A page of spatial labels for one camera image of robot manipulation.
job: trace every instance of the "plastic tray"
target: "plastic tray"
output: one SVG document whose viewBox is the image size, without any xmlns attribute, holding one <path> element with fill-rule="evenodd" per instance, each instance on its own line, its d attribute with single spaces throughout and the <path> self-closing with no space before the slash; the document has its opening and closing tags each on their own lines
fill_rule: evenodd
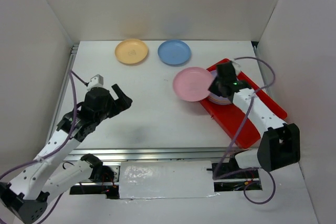
<svg viewBox="0 0 336 224">
<path fill-rule="evenodd" d="M 220 62 L 207 68 L 208 71 L 216 69 L 216 65 L 220 63 L 228 62 L 229 59 L 223 59 Z M 246 80 L 251 87 L 256 90 L 258 85 L 256 85 L 250 78 L 248 78 L 243 72 L 237 76 L 239 80 Z M 279 118 L 286 119 L 287 112 L 283 110 L 275 101 L 273 101 L 263 90 L 257 93 L 262 102 Z M 228 134 L 229 137 L 233 138 L 235 133 L 240 126 L 245 114 L 233 104 L 230 105 L 218 105 L 208 99 L 200 101 L 200 104 L 206 109 L 206 111 L 211 115 L 211 117 L 222 127 L 222 129 Z M 247 120 L 241 133 L 239 134 L 236 144 L 240 148 L 249 148 L 254 143 L 260 139 L 260 134 L 257 129 Z"/>
</svg>

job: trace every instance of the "white backdrop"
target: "white backdrop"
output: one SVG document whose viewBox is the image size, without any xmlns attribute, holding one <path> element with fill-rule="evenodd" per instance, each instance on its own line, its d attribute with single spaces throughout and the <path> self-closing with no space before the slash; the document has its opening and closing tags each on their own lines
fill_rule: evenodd
<svg viewBox="0 0 336 224">
<path fill-rule="evenodd" d="M 301 131 L 301 167 L 321 224 L 336 198 L 336 0 L 279 0 L 258 52 L 274 67 L 271 89 Z"/>
<path fill-rule="evenodd" d="M 0 164 L 44 145 L 69 55 L 44 0 L 0 0 Z"/>
<path fill-rule="evenodd" d="M 277 0 L 47 0 L 75 42 L 259 40 Z"/>
</svg>

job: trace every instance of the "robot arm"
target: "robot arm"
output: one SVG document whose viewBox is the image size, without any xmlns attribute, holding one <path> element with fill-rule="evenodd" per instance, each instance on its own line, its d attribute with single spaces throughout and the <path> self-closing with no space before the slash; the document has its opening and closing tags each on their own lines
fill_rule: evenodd
<svg viewBox="0 0 336 224">
<path fill-rule="evenodd" d="M 46 146 L 35 157 L 39 162 L 26 167 L 9 183 L 0 183 L 1 202 L 23 223 L 30 224 L 39 219 L 48 204 L 75 183 L 87 178 L 97 182 L 101 174 L 108 172 L 100 159 L 87 154 L 73 167 L 52 176 L 64 158 L 80 145 L 88 134 L 95 131 L 103 120 L 112 118 L 131 106 L 132 100 L 117 84 L 112 88 L 118 96 L 117 100 L 102 87 L 100 76 L 92 78 L 85 100 L 77 104 L 80 110 L 77 111 L 75 130 L 66 145 L 51 157 L 42 158 L 60 147 L 67 138 L 73 111 L 64 115 Z"/>
<path fill-rule="evenodd" d="M 243 151 L 234 159 L 239 168 L 260 167 L 270 172 L 275 169 L 296 163 L 300 160 L 300 131 L 295 124 L 287 124 L 277 117 L 254 94 L 254 90 L 246 81 L 239 81 L 233 63 L 216 66 L 217 77 L 209 91 L 228 99 L 247 112 L 254 96 L 253 106 L 248 115 L 261 136 L 258 150 Z"/>
</svg>

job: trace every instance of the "metal frame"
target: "metal frame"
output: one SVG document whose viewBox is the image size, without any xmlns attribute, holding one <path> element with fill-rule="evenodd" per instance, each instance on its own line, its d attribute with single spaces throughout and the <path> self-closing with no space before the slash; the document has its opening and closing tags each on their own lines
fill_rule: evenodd
<svg viewBox="0 0 336 224">
<path fill-rule="evenodd" d="M 230 155 L 241 151 L 233 148 Z M 219 161 L 226 148 L 158 148 L 158 149 L 77 149 L 73 150 L 65 161 L 75 162 L 85 154 L 93 154 L 106 165 L 118 165 L 121 162 L 162 162 L 162 161 Z"/>
<path fill-rule="evenodd" d="M 65 92 L 67 90 L 67 85 L 68 85 L 68 82 L 69 82 L 68 72 L 74 65 L 78 47 L 79 47 L 79 45 L 74 45 L 71 48 L 71 53 L 70 53 L 70 56 L 69 56 L 69 62 L 68 62 L 68 65 L 67 65 L 65 75 L 63 77 L 61 90 L 60 90 L 58 100 L 57 100 L 57 104 L 56 104 L 56 108 L 55 108 L 55 111 L 54 111 L 54 114 L 53 114 L 53 117 L 52 117 L 52 120 L 51 120 L 49 132 L 48 132 L 47 139 L 46 139 L 46 144 L 48 143 L 49 139 L 51 138 L 51 135 L 54 132 L 54 130 L 56 129 L 56 125 L 58 123 L 58 122 L 56 122 L 56 120 L 57 120 L 57 117 L 59 115 L 59 111 L 61 109 L 61 105 L 63 103 L 63 99 L 64 99 Z"/>
</svg>

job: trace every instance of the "purple cable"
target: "purple cable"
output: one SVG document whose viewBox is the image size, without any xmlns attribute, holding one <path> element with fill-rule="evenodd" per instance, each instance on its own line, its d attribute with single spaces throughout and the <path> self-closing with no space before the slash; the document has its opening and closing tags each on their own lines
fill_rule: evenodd
<svg viewBox="0 0 336 224">
<path fill-rule="evenodd" d="M 241 59 L 253 59 L 253 60 L 260 61 L 260 62 L 262 62 L 263 64 L 265 64 L 265 65 L 269 68 L 269 70 L 272 72 L 272 74 L 273 74 L 273 80 L 272 80 L 272 82 L 271 82 L 270 84 L 266 84 L 265 86 L 263 86 L 263 87 L 261 87 L 261 88 L 255 90 L 254 93 L 257 93 L 257 92 L 259 92 L 259 91 L 262 90 L 262 89 L 269 88 L 270 86 L 272 86 L 272 85 L 274 84 L 275 79 L 276 79 L 275 72 L 274 72 L 273 68 L 272 68 L 267 62 L 265 62 L 264 60 L 258 59 L 258 58 L 254 58 L 254 57 L 239 57 L 239 58 L 235 58 L 235 60 L 241 60 Z M 257 170 L 257 169 L 258 169 L 258 168 L 241 169 L 241 170 L 237 170 L 237 171 L 234 171 L 234 172 L 231 172 L 231 173 L 227 173 L 227 174 L 223 174 L 223 175 L 221 175 L 221 176 L 216 177 L 216 174 L 218 173 L 218 170 L 219 170 L 220 166 L 221 166 L 222 163 L 224 162 L 224 160 L 225 160 L 227 154 L 231 151 L 233 145 L 235 144 L 235 142 L 236 142 L 236 140 L 237 140 L 237 138 L 238 138 L 238 135 L 239 135 L 240 132 L 242 131 L 242 128 L 244 127 L 244 125 L 245 125 L 245 123 L 246 123 L 246 121 L 247 121 L 247 119 L 248 119 L 248 115 L 250 114 L 251 109 L 252 109 L 252 106 L 253 106 L 254 98 L 255 98 L 254 96 L 251 97 L 251 103 L 250 103 L 250 105 L 249 105 L 249 107 L 248 107 L 248 109 L 247 109 L 247 111 L 246 111 L 246 114 L 245 114 L 245 116 L 244 116 L 244 118 L 243 118 L 243 120 L 242 120 L 242 122 L 241 122 L 241 124 L 240 124 L 240 126 L 239 126 L 239 128 L 238 128 L 238 130 L 237 130 L 237 132 L 236 132 L 236 134 L 234 135 L 233 139 L 231 140 L 229 146 L 227 147 L 227 149 L 226 149 L 226 151 L 225 151 L 223 157 L 222 157 L 222 158 L 220 159 L 220 161 L 218 162 L 218 164 L 217 164 L 217 166 L 216 166 L 216 168 L 215 168 L 215 170 L 214 170 L 214 173 L 213 173 L 213 180 L 218 180 L 218 179 L 222 179 L 222 178 L 225 178 L 225 177 L 228 177 L 228 176 L 237 174 L 237 173 L 242 173 L 242 172 L 247 172 L 247 171 Z M 248 185 L 244 188 L 244 196 L 246 197 L 246 199 L 247 199 L 248 201 L 250 201 L 250 202 L 252 202 L 252 203 L 255 203 L 255 204 L 258 204 L 258 205 L 262 205 L 262 204 L 266 204 L 266 203 L 268 203 L 268 202 L 270 202 L 270 201 L 272 200 L 272 198 L 273 198 L 273 196 L 274 196 L 274 194 L 275 194 L 276 184 L 275 184 L 275 181 L 274 181 L 274 178 L 273 178 L 272 174 L 271 174 L 270 172 L 267 172 L 267 173 L 268 173 L 268 175 L 271 177 L 272 182 L 273 182 L 273 191 L 272 191 L 271 196 L 270 196 L 267 200 L 265 200 L 265 201 L 263 201 L 263 202 L 255 202 L 255 201 L 249 199 L 249 198 L 247 197 L 247 195 L 246 195 L 246 192 L 245 192 L 246 189 L 247 189 L 247 187 L 249 187 L 251 184 L 258 183 L 258 182 L 252 182 L 252 183 L 248 184 Z"/>
<path fill-rule="evenodd" d="M 73 107 L 74 107 L 74 116 L 73 116 L 73 119 L 72 119 L 72 124 L 71 124 L 71 128 L 70 128 L 70 131 L 69 131 L 69 134 L 67 136 L 67 138 L 65 139 L 65 141 L 54 151 L 50 152 L 49 154 L 45 155 L 42 157 L 42 159 L 47 159 L 51 156 L 53 156 L 55 153 L 59 152 L 67 143 L 68 141 L 70 140 L 71 138 L 71 135 L 75 129 L 75 125 L 76 125 L 76 118 L 77 118 L 77 98 L 76 98 L 76 87 L 75 87 L 75 82 L 73 80 L 73 74 L 74 72 L 72 72 L 72 70 L 69 71 L 69 78 L 70 78 L 70 82 L 71 82 L 71 87 L 72 87 L 72 95 L 73 95 Z M 26 162 L 24 164 L 21 164 L 21 165 L 17 165 L 11 169 L 9 169 L 8 171 L 4 172 L 1 176 L 0 176 L 0 181 L 5 177 L 7 176 L 9 173 L 12 173 L 14 172 L 15 170 L 18 170 L 22 167 L 26 167 L 26 166 L 30 166 L 30 165 L 34 165 L 36 163 L 40 162 L 39 160 L 33 160 L 33 161 L 29 161 L 29 162 Z M 51 214 L 51 212 L 53 211 L 54 207 L 51 209 L 51 211 L 48 213 L 47 216 L 49 216 Z M 0 224 L 7 224 L 6 222 L 4 222 L 1 218 L 0 218 Z"/>
<path fill-rule="evenodd" d="M 42 222 L 44 222 L 51 215 L 52 211 L 56 208 L 56 206 L 57 206 L 59 200 L 61 199 L 62 195 L 63 194 L 60 194 L 58 196 L 58 198 L 56 199 L 55 204 L 53 205 L 53 207 L 51 208 L 51 210 L 49 211 L 49 213 L 47 213 L 47 215 L 45 215 L 45 217 L 41 221 L 39 221 L 37 224 L 42 224 Z"/>
<path fill-rule="evenodd" d="M 80 78 L 75 72 L 73 72 L 72 70 L 70 70 L 70 72 L 81 82 L 83 83 L 85 86 L 88 86 L 88 83 L 85 82 L 82 78 Z"/>
</svg>

